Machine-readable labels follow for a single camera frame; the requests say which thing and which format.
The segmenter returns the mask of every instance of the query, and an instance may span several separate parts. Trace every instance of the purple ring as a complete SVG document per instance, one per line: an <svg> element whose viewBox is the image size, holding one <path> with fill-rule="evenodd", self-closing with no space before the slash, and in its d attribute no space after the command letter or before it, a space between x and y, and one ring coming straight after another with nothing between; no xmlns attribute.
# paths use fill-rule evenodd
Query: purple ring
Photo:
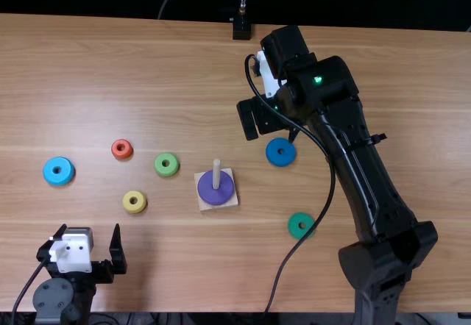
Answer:
<svg viewBox="0 0 471 325"><path fill-rule="evenodd" d="M222 205L234 194L234 182L229 174L221 171L219 189L213 189L213 171L208 171L199 178L198 194L209 205Z"/></svg>

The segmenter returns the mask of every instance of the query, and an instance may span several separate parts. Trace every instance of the green ring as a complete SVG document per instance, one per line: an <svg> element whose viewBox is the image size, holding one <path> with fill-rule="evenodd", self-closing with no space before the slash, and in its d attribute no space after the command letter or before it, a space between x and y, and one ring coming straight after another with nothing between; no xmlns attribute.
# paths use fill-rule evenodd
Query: green ring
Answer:
<svg viewBox="0 0 471 325"><path fill-rule="evenodd" d="M314 219L307 213L298 212L290 217L288 220L288 231L296 239L301 239L302 236L312 227ZM312 231L308 238L311 238L316 230Z"/></svg>
<svg viewBox="0 0 471 325"><path fill-rule="evenodd" d="M177 158L168 152L165 154L159 154L154 162L155 171L159 176L173 176L180 167Z"/></svg>

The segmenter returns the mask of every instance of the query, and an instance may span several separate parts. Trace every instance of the blue ring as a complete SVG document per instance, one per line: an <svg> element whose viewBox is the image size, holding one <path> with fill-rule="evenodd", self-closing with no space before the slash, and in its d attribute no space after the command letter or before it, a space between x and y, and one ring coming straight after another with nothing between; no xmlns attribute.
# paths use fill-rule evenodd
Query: blue ring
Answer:
<svg viewBox="0 0 471 325"><path fill-rule="evenodd" d="M268 143L265 154L271 164L285 167L296 158L296 148L288 140L279 137Z"/></svg>
<svg viewBox="0 0 471 325"><path fill-rule="evenodd" d="M46 162L43 168L44 179L54 186L66 185L75 175L72 162L64 157L54 157Z"/></svg>

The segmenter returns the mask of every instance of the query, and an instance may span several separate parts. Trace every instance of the red ring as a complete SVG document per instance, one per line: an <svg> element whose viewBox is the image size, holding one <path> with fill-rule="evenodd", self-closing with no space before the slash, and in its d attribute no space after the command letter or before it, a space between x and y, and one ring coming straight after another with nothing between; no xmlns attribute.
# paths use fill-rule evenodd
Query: red ring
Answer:
<svg viewBox="0 0 471 325"><path fill-rule="evenodd" d="M125 139L117 140L111 146L111 153L117 160L125 160L131 157L133 152L131 143Z"/></svg>

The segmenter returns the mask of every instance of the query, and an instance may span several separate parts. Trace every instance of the yellow ring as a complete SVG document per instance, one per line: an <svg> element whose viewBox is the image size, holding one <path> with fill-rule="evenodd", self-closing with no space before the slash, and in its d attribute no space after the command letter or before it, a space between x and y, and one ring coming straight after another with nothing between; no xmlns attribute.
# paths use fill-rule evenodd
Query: yellow ring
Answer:
<svg viewBox="0 0 471 325"><path fill-rule="evenodd" d="M129 213L139 213L146 207L146 197L140 191L129 191L123 197L123 207Z"/></svg>

